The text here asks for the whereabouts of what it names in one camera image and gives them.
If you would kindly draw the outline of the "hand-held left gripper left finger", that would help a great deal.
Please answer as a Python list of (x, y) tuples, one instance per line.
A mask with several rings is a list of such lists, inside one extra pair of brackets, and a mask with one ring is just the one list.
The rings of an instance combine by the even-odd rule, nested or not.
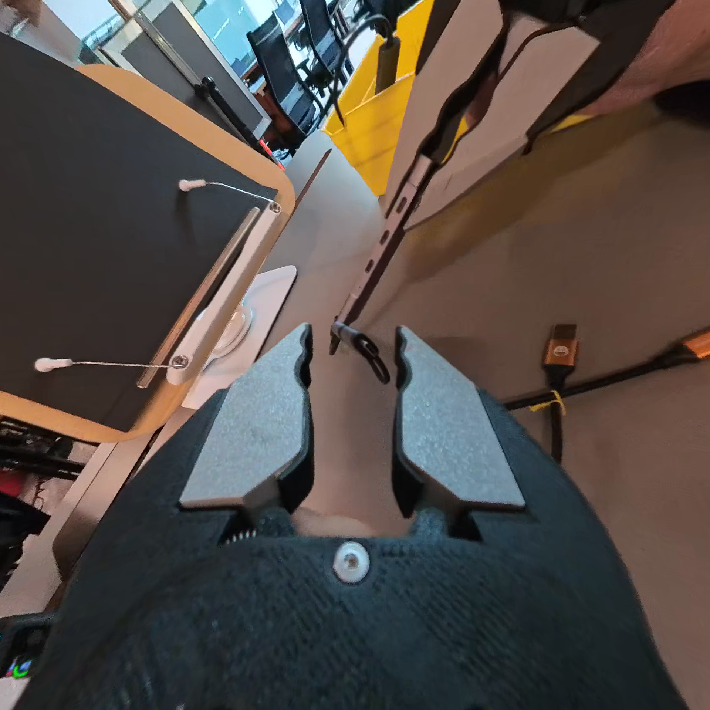
[(185, 510), (294, 513), (315, 478), (312, 326), (299, 324), (235, 380), (179, 499)]

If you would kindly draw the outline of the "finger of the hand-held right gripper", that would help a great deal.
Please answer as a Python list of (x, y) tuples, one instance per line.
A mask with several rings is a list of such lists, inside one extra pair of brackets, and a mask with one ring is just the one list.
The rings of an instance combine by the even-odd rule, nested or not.
[(404, 228), (519, 155), (599, 45), (572, 19), (430, 16), (404, 113)]
[(500, 56), (506, 26), (499, 1), (434, 1), (386, 189), (386, 214), (420, 156), (436, 171), (453, 147), (481, 67)]

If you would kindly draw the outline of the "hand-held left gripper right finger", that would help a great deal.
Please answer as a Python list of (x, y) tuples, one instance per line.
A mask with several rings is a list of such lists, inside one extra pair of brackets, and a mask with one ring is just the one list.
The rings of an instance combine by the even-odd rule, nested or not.
[(392, 484), (404, 518), (434, 508), (521, 511), (525, 499), (474, 383), (407, 327), (395, 330)]

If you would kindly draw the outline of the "slim grey usb hub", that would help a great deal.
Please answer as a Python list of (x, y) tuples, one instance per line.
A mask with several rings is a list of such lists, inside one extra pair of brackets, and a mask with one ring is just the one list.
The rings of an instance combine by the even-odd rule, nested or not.
[(405, 222), (413, 213), (420, 193), (426, 188), (436, 163), (425, 155), (418, 155), (405, 175), (402, 185), (388, 200), (385, 222), (372, 253), (354, 286), (350, 289), (344, 305), (334, 319), (331, 328), (329, 355), (333, 356), (344, 338), (337, 333), (338, 324), (350, 327), (360, 317), (383, 274), (403, 240)]

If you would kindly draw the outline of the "person's right hand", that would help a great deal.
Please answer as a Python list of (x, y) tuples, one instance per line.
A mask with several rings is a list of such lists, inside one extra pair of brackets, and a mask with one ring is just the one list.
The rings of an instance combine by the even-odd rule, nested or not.
[(639, 55), (602, 97), (581, 110), (601, 116), (627, 109), (684, 84), (709, 79), (709, 20), (657, 25)]

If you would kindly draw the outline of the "dark olive device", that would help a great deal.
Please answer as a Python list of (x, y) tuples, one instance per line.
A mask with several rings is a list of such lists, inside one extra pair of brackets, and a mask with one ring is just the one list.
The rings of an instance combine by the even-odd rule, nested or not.
[(400, 56), (400, 39), (392, 34), (378, 49), (376, 68), (375, 95), (393, 86), (396, 81), (398, 60)]

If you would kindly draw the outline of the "yellow plastic bin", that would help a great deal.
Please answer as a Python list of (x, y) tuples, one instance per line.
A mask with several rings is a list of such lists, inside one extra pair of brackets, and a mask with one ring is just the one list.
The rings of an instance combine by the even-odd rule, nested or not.
[(384, 39), (377, 38), (339, 98), (345, 124), (333, 112), (324, 125), (324, 132), (381, 200), (415, 78), (425, 23), (434, 6), (433, 1), (421, 1), (400, 17), (395, 31), (401, 46), (394, 84), (376, 93), (379, 50), (384, 46)]

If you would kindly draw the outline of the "yellow twist tie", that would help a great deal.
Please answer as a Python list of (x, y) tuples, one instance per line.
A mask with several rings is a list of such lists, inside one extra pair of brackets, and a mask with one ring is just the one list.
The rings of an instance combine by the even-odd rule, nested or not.
[(566, 405), (565, 405), (565, 402), (564, 402), (562, 396), (559, 394), (559, 392), (557, 390), (551, 390), (548, 394), (552, 395), (552, 398), (548, 398), (544, 402), (540, 402), (540, 403), (537, 403), (534, 405), (529, 405), (528, 410), (533, 413), (537, 413), (537, 412), (540, 412), (541, 410), (545, 410), (549, 407), (556, 406), (558, 409), (558, 413), (561, 416), (566, 416), (566, 413), (567, 413), (566, 412)]

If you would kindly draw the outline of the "white tablet stand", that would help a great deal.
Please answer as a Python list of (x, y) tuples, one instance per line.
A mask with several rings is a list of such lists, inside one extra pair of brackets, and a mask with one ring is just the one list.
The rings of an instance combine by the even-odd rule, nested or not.
[(259, 320), (273, 322), (275, 313), (261, 315), (247, 296), (287, 218), (274, 200), (247, 208), (137, 378), (150, 394), (142, 419), (167, 417), (208, 368), (241, 349)]

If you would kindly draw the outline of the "black office chair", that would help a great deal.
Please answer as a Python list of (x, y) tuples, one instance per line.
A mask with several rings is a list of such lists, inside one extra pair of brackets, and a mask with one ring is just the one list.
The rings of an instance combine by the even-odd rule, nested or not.
[(322, 105), (298, 73), (275, 13), (246, 37), (265, 83), (256, 99), (271, 118), (266, 141), (294, 154), (317, 129)]
[(300, 1), (300, 8), (312, 58), (299, 68), (304, 69), (311, 84), (321, 90), (335, 77), (344, 41), (331, 19), (327, 1)]

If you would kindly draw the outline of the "black desk clamp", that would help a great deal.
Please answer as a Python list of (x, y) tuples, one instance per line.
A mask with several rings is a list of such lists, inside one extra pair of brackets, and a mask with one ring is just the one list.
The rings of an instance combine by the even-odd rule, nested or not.
[(213, 104), (217, 108), (242, 142), (260, 154), (267, 155), (261, 141), (254, 137), (251, 129), (239, 118), (211, 77), (202, 77), (201, 80), (193, 84), (193, 90), (203, 101)]

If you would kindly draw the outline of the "grey partition panel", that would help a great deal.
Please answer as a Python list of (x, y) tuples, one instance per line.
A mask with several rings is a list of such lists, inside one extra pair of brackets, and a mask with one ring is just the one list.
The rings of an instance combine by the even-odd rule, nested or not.
[(142, 76), (204, 118), (235, 134), (217, 108), (193, 90), (211, 77), (239, 118), (262, 139), (271, 125), (244, 82), (180, 1), (145, 1), (96, 52), (115, 66)]

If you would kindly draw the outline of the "black board with wooden rim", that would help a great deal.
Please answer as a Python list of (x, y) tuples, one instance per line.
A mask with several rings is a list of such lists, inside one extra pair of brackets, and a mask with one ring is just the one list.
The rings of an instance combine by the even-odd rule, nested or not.
[(142, 419), (137, 378), (256, 200), (295, 208), (269, 158), (135, 73), (1, 36), (1, 414), (88, 442), (166, 423), (183, 401)]

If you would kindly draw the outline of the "black metal frame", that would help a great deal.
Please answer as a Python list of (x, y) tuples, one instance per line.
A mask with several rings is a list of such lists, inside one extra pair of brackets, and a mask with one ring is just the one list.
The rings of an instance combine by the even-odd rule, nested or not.
[(1, 417), (1, 471), (75, 481), (85, 464), (70, 458), (73, 439)]

